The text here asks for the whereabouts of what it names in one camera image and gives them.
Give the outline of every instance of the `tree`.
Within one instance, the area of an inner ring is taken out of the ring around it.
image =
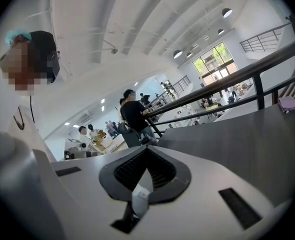
[[[204,65],[203,61],[200,58],[194,61],[193,64],[196,67],[197,71],[201,74],[201,76],[208,71],[207,67]]]
[[[232,60],[232,57],[228,51],[228,49],[226,48],[226,46],[224,45],[223,42],[221,42],[218,46],[216,46],[213,49],[213,55],[216,58],[217,61],[221,61],[221,57],[224,60],[223,62],[228,62],[230,60]]]

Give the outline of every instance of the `black t-shirt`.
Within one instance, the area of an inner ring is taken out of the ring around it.
[[[142,98],[141,98],[141,102],[146,106],[147,104],[149,104],[149,98],[150,98],[150,95],[144,95]]]
[[[128,101],[121,107],[120,113],[131,128],[140,132],[149,126],[141,114],[144,110],[144,106],[139,101]]]

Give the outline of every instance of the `balcony railing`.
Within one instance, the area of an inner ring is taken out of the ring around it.
[[[220,79],[205,88],[196,90],[190,94],[185,95],[184,97],[181,97],[177,100],[172,101],[171,103],[167,103],[164,106],[161,106],[153,111],[150,111],[147,115],[146,118],[149,121],[150,125],[153,127],[155,132],[162,137],[162,132],[158,130],[157,125],[163,125],[163,124],[169,124],[169,123],[174,123],[178,121],[183,121],[183,120],[188,120],[192,118],[197,118],[201,116],[206,116],[209,114],[217,113],[220,111],[224,111],[227,109],[231,109],[252,101],[257,101],[257,108],[258,110],[262,110],[265,108],[265,102],[264,102],[264,97],[266,95],[272,94],[275,95],[275,93],[279,90],[282,89],[291,83],[295,82],[295,75],[293,75],[290,79],[279,83],[278,85],[263,91],[263,86],[262,86],[262,81],[260,74],[262,72],[265,72],[272,67],[288,60],[289,58],[293,57],[295,55],[295,42],[275,51],[274,53],[262,58],[261,60],[252,63],[237,72],[234,72],[231,75],[228,75],[224,77],[223,79]],[[163,114],[167,111],[182,107],[186,104],[198,101],[202,98],[207,98],[210,97],[212,94],[218,93],[221,90],[227,89],[231,86],[234,86],[242,81],[248,80],[252,78],[254,82],[254,87],[255,87],[255,94],[249,97],[246,97],[244,99],[241,99],[239,101],[224,105],[224,106],[219,106],[218,108],[209,110],[209,111],[202,111],[199,113],[195,113],[192,115],[188,116],[183,116],[180,118],[168,120],[168,121],[163,121],[159,123],[153,123],[151,120],[151,117],[155,117],[157,115]]]
[[[243,50],[248,53],[248,52],[265,52],[265,51],[270,51],[274,50],[278,42],[280,40],[280,35],[282,33],[282,29],[289,25],[291,23],[287,23],[275,28],[272,28],[270,30],[267,30],[265,32],[262,32],[260,34],[257,34],[255,36],[252,36],[249,39],[246,39],[240,44],[243,47]]]
[[[191,82],[189,78],[187,76],[184,76],[182,79],[172,85],[172,87],[170,88],[170,93],[168,93],[167,91],[161,93],[157,98],[146,105],[145,108],[153,111],[172,102],[176,98],[180,97],[181,93],[188,87],[190,83]]]

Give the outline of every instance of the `black hair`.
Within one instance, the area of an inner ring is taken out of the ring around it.
[[[129,97],[130,94],[133,94],[135,93],[134,90],[131,90],[131,89],[127,89],[124,93],[123,93],[123,97],[124,99],[127,99]]]
[[[78,132],[81,133],[82,129],[86,129],[86,127],[80,126],[80,128],[78,129]]]

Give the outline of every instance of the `gray counter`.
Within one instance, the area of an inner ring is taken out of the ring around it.
[[[279,105],[214,123],[166,130],[160,147],[217,162],[277,206],[295,191],[295,111]]]

